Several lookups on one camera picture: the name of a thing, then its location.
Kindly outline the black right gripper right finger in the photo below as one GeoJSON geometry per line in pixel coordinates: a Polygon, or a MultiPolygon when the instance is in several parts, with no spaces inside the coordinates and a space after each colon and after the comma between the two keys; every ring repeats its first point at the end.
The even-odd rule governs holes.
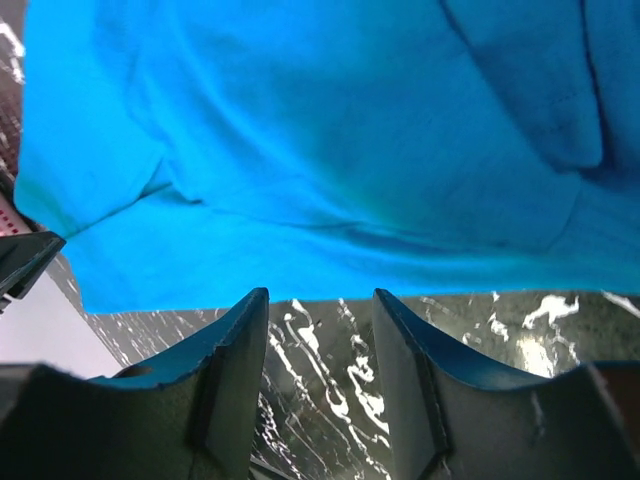
{"type": "Polygon", "coordinates": [[[389,291],[373,329],[397,479],[635,479],[639,365],[553,378],[496,361],[389,291]]]}

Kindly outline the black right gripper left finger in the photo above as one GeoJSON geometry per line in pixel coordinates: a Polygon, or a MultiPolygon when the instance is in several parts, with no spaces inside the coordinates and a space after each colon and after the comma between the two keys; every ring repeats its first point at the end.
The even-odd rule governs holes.
{"type": "Polygon", "coordinates": [[[45,364],[1,370],[5,479],[245,479],[269,295],[112,378],[45,364]]]}

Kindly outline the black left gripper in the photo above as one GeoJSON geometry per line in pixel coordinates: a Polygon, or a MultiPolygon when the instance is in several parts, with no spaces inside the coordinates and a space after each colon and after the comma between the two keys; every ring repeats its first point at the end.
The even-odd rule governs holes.
{"type": "Polygon", "coordinates": [[[27,295],[65,244],[53,232],[1,237],[1,312],[27,295]]]}

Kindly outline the blue t-shirt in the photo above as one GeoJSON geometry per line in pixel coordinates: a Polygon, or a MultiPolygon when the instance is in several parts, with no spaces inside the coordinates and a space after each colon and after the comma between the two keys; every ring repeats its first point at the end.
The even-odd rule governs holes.
{"type": "Polygon", "coordinates": [[[91,313],[639,290],[635,1],[32,1],[15,202],[91,313]]]}

